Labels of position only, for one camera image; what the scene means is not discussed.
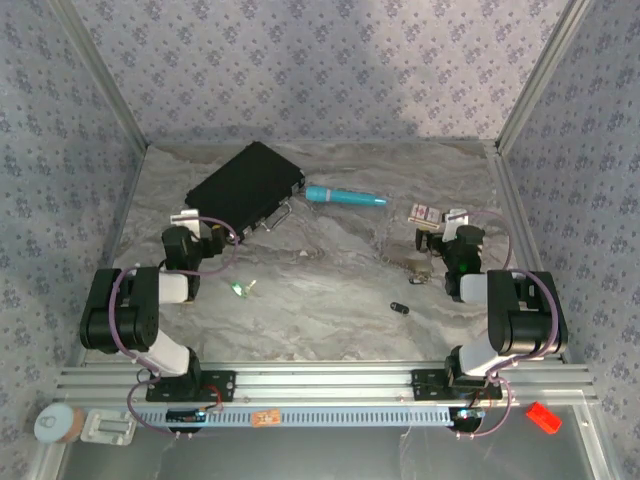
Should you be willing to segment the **tape roll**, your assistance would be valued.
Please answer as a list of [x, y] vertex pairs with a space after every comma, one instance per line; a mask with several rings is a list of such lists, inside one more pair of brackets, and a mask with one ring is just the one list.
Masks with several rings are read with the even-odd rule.
[[34, 423], [34, 435], [44, 444], [76, 441], [84, 428], [86, 414], [65, 403], [53, 403], [42, 410]]

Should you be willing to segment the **aluminium frame post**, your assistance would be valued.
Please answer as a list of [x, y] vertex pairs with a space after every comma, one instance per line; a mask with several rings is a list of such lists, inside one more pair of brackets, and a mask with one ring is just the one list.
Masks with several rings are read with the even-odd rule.
[[139, 153], [144, 154], [148, 146], [144, 134], [72, 0], [48, 0], [48, 2], [91, 74], [96, 87], [118, 120], [127, 140]]
[[501, 156], [506, 155], [513, 147], [593, 2], [594, 0], [567, 1], [523, 90], [496, 138], [495, 146]]

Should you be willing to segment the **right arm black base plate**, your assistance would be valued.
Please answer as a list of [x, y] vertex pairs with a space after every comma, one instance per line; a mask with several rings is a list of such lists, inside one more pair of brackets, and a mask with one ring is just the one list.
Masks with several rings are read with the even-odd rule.
[[410, 373], [410, 385], [416, 401], [426, 400], [501, 400], [499, 385], [482, 377], [454, 375], [445, 369], [415, 369]]

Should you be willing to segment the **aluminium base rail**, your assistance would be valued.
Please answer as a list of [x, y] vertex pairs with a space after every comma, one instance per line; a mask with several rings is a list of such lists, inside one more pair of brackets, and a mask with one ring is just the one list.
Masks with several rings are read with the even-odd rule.
[[[405, 406], [414, 403], [411, 372], [435, 362], [228, 362], [207, 370], [236, 373], [233, 407]], [[89, 362], [67, 367], [53, 398], [75, 406], [122, 407], [138, 369], [128, 362]], [[534, 401], [558, 406], [598, 401], [589, 369], [557, 358], [504, 369], [515, 405]]]

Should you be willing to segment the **white plastic bracket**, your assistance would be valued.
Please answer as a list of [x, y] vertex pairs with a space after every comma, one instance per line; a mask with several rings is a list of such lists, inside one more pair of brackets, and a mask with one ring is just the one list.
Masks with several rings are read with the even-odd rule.
[[85, 443], [128, 446], [136, 427], [137, 421], [129, 411], [92, 409], [87, 413], [80, 439]]

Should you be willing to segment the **left circuit board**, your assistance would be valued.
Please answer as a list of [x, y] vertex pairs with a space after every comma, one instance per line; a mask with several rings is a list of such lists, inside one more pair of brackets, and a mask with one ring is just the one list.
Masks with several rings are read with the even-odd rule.
[[169, 409], [165, 414], [167, 423], [199, 424], [207, 421], [208, 413], [201, 409]]

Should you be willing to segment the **playing card box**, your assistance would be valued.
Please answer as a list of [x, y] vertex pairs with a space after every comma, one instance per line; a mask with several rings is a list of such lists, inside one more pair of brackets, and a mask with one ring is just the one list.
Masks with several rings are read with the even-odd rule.
[[407, 218], [409, 223], [427, 231], [437, 231], [443, 223], [440, 209], [425, 204], [414, 203]]

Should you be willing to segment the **teal marker pen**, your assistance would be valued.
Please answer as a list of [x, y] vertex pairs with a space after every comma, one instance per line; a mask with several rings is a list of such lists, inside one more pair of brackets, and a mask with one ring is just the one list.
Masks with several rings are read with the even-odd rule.
[[370, 193], [335, 190], [322, 186], [309, 186], [305, 198], [312, 202], [341, 203], [361, 206], [384, 206], [387, 200]]

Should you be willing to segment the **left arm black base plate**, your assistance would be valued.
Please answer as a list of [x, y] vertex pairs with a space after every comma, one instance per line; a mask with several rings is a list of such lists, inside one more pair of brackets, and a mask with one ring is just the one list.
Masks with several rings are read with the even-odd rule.
[[205, 370], [199, 377], [187, 374], [161, 379], [149, 387], [146, 401], [151, 403], [204, 403], [231, 402], [236, 389], [236, 372], [232, 370]]

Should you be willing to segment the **black hard case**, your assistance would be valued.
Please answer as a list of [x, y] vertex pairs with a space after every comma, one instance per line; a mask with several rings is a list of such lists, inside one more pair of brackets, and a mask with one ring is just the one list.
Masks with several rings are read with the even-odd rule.
[[185, 204], [244, 240], [304, 186], [300, 167], [255, 141], [188, 191]]

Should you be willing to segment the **red plastic block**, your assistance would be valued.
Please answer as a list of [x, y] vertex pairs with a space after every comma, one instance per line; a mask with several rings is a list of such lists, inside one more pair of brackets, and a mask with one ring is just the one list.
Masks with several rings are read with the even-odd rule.
[[534, 402], [528, 407], [526, 416], [549, 435], [556, 434], [563, 424], [562, 419], [558, 415], [554, 414], [549, 408], [539, 402]]

